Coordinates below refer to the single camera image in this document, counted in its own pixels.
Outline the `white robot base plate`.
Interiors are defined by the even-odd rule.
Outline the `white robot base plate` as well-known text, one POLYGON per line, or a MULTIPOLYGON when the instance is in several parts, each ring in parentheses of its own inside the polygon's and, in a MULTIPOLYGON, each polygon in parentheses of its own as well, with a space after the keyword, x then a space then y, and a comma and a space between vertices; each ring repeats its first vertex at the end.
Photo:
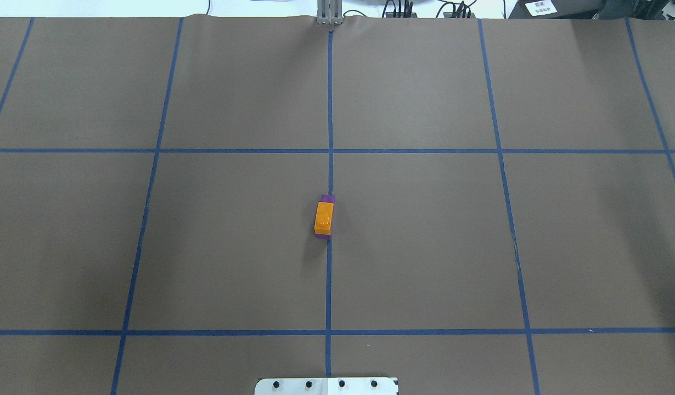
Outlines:
POLYGON ((399 394, 397 378, 298 377, 260 379, 254 394, 399 394))

